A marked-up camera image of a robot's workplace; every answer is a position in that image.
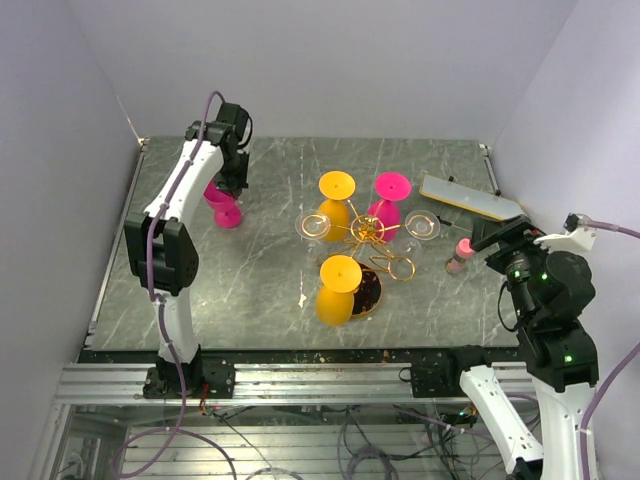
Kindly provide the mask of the magenta wine glass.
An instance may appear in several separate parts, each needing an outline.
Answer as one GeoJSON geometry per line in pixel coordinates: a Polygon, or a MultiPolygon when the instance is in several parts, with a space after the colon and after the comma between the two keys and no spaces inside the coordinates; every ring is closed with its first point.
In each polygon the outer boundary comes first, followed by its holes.
{"type": "Polygon", "coordinates": [[[374,189],[380,199],[370,205],[367,214],[376,217],[384,226],[382,240],[392,241],[401,224],[398,203],[411,193],[411,182],[398,172],[385,172],[375,180],[374,189]]]}
{"type": "Polygon", "coordinates": [[[214,180],[206,187],[203,197],[213,210],[215,223],[224,229],[233,229],[242,222],[242,213],[236,199],[229,193],[220,190],[214,180]]]}

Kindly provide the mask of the clear wine glass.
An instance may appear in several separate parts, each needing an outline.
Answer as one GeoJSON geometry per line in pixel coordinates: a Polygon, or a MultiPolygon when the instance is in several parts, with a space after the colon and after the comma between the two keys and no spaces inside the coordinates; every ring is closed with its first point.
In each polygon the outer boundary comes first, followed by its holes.
{"type": "Polygon", "coordinates": [[[303,210],[295,220],[295,230],[301,238],[307,260],[320,266],[326,259],[325,238],[330,233],[329,217],[317,210],[303,210]]]}
{"type": "Polygon", "coordinates": [[[404,234],[400,241],[402,251],[414,253],[440,235],[441,223],[430,211],[414,210],[406,215],[400,230],[404,234]]]}

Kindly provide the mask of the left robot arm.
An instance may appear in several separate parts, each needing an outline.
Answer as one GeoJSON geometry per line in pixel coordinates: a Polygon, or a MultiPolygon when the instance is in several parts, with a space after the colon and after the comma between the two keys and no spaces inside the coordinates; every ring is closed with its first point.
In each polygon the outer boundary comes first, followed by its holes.
{"type": "Polygon", "coordinates": [[[233,365],[219,357],[206,362],[194,333],[190,287],[199,254],[189,226],[206,192],[234,206],[247,189],[252,131],[247,110],[222,102],[214,120],[202,118],[187,129],[180,159],[153,201],[125,218],[130,270],[148,291],[160,336],[143,389],[147,399],[233,394],[233,365]]]}

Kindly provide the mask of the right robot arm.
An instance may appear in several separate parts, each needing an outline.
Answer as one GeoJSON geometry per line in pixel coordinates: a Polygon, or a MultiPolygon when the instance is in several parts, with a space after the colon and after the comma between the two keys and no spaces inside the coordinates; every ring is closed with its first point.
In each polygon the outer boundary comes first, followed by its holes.
{"type": "Polygon", "coordinates": [[[503,275],[511,295],[518,352],[538,402],[542,437],[536,439],[507,396],[483,348],[459,349],[440,373],[450,394],[476,407],[501,455],[509,479],[590,479],[596,471],[589,406],[599,381],[598,355],[579,317],[594,299],[584,253],[592,229],[570,216],[562,234],[546,235],[525,215],[479,218],[470,247],[489,247],[487,267],[503,275]]]}

